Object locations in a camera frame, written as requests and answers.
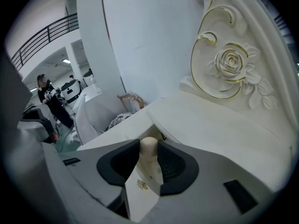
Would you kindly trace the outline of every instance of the black and white fabric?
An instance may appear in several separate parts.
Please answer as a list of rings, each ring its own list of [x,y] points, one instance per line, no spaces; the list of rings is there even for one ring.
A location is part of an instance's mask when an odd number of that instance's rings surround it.
[[[134,114],[133,112],[125,112],[125,113],[119,114],[111,121],[108,130],[111,129],[112,127],[116,126],[117,124],[121,123],[125,119],[129,118],[133,114]]]

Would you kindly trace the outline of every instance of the person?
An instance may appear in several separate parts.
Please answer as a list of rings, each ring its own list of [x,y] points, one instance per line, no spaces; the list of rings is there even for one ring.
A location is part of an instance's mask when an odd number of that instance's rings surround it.
[[[40,101],[50,108],[52,114],[56,116],[56,118],[59,119],[61,123],[63,123],[69,129],[72,129],[74,121],[71,119],[68,112],[61,106],[61,103],[55,95],[53,97],[48,95],[54,90],[53,86],[50,84],[50,80],[45,78],[44,74],[39,75],[37,77],[37,85],[37,94]]]

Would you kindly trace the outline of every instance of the white ornate headboard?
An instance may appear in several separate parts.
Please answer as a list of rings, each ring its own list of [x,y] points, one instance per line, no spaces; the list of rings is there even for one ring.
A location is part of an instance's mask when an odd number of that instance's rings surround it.
[[[180,89],[246,116],[294,148],[297,73],[275,22],[259,0],[203,1],[191,78]]]

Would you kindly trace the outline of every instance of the cable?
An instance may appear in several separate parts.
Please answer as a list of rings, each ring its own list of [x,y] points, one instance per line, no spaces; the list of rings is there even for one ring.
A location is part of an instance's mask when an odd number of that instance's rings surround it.
[[[68,132],[67,135],[65,136],[64,141],[65,141],[66,137],[70,134],[70,132],[71,132],[71,130],[69,130],[69,132]],[[60,150],[60,153],[62,152],[62,150],[63,150],[63,148],[64,148],[64,141],[63,141],[62,144],[61,144],[61,150]]]

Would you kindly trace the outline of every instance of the white tabletop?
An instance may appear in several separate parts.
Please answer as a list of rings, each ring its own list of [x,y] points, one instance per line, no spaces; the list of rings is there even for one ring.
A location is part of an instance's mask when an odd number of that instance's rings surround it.
[[[101,93],[102,93],[102,92],[100,92],[100,93],[95,92],[94,88],[93,88],[91,85],[88,86],[88,87],[86,87],[86,88],[84,88],[84,89],[82,90],[81,94],[79,95],[79,97],[78,97],[78,99],[77,99],[77,101],[76,101],[74,107],[73,107],[73,111],[76,112],[76,111],[78,110],[80,101],[81,101],[81,99],[82,99],[82,97],[83,97],[84,95],[86,95],[86,96],[85,96],[85,102],[87,102],[87,101],[89,101],[89,100],[91,100],[91,99],[97,97],[97,96],[100,95]]]

